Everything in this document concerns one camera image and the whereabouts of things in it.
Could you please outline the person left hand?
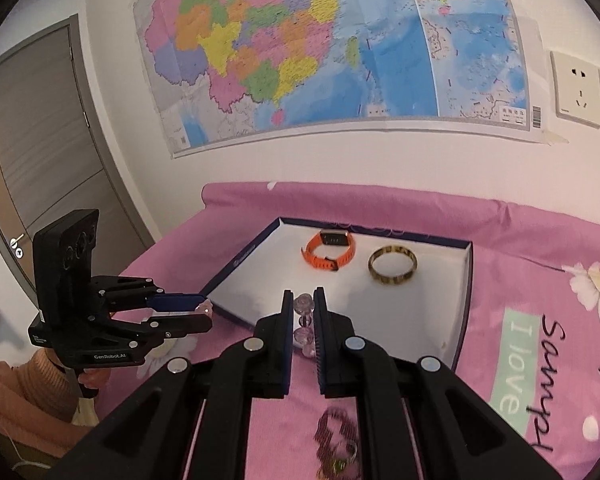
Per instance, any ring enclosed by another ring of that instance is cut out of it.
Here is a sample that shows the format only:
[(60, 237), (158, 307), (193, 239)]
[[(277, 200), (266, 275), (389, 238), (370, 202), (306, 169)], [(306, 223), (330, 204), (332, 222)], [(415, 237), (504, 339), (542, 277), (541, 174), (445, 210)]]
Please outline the person left hand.
[(108, 368), (91, 368), (79, 374), (78, 382), (88, 390), (99, 390), (106, 385), (110, 374), (111, 370), (108, 370)]

